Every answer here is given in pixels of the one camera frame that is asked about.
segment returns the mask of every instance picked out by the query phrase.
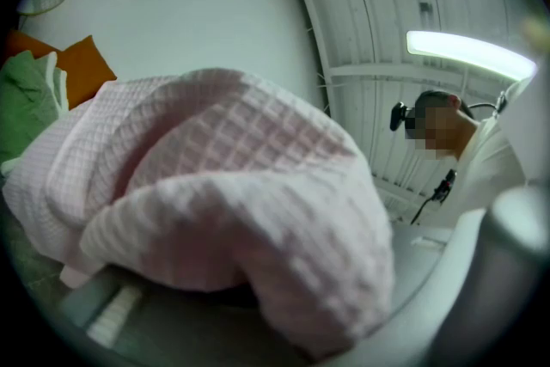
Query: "orange cushion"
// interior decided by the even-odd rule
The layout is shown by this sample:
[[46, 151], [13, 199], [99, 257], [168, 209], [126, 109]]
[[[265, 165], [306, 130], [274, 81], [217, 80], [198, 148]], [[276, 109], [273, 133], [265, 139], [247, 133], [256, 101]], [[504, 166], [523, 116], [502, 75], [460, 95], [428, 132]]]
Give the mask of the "orange cushion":
[[117, 79], [91, 35], [59, 53], [58, 67], [67, 71], [69, 109], [93, 98], [104, 82]]
[[30, 51], [34, 58], [44, 57], [53, 51], [60, 53], [59, 49], [47, 45], [40, 40], [33, 39], [21, 31], [15, 31], [14, 29], [10, 30], [3, 49], [2, 64], [4, 64], [8, 58], [14, 57], [19, 52], [23, 51]]

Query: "towel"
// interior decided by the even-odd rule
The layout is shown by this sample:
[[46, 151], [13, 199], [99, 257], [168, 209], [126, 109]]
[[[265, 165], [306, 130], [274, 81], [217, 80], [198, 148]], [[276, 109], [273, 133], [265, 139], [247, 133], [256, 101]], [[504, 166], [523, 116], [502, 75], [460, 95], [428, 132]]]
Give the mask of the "towel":
[[105, 83], [29, 146], [3, 189], [34, 246], [185, 291], [250, 283], [313, 358], [387, 316], [388, 215], [336, 122], [243, 72]]
[[69, 111], [67, 73], [57, 53], [34, 59], [30, 51], [9, 58], [0, 72], [0, 170], [3, 179], [27, 146], [59, 115]]

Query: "dark hair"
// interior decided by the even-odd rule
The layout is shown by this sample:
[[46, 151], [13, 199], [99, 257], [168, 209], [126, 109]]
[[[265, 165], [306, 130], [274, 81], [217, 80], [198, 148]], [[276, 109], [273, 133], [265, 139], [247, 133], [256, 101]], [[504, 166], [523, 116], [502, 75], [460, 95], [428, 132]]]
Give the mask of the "dark hair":
[[[414, 102], [415, 107], [428, 107], [431, 102], [437, 100], [439, 102], [447, 102], [448, 98], [452, 96], [452, 94], [448, 92], [443, 92], [442, 90], [426, 90], [425, 92], [422, 92], [420, 96], [417, 98], [417, 100]], [[474, 114], [468, 107], [468, 104], [464, 102], [464, 100], [461, 99], [461, 112], [465, 113], [468, 117], [471, 119], [475, 119]]]

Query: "light fixture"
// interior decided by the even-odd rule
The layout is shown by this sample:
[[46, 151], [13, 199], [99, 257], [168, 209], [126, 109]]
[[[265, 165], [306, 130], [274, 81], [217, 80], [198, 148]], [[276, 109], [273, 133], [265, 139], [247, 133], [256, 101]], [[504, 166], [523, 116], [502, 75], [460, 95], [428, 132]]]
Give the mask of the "light fixture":
[[530, 78], [536, 72], [536, 63], [523, 55], [461, 35], [409, 31], [406, 33], [406, 47], [414, 55], [462, 61], [517, 81]]

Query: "ceiling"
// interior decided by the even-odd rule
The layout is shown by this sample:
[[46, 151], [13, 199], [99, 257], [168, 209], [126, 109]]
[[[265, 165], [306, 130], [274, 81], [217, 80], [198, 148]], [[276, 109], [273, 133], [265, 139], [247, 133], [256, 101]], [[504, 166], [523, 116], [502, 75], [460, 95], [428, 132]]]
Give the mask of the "ceiling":
[[[511, 85], [491, 72], [454, 61], [413, 56], [406, 31], [466, 35], [533, 57], [521, 32], [528, 15], [546, 15], [541, 0], [304, 0], [319, 49], [330, 114], [369, 159], [394, 220], [407, 220], [431, 196], [453, 160], [422, 157], [401, 131], [389, 130], [397, 101], [413, 103], [444, 89], [466, 103], [495, 102]], [[490, 115], [474, 112], [478, 119]], [[438, 205], [427, 205], [423, 218]]]

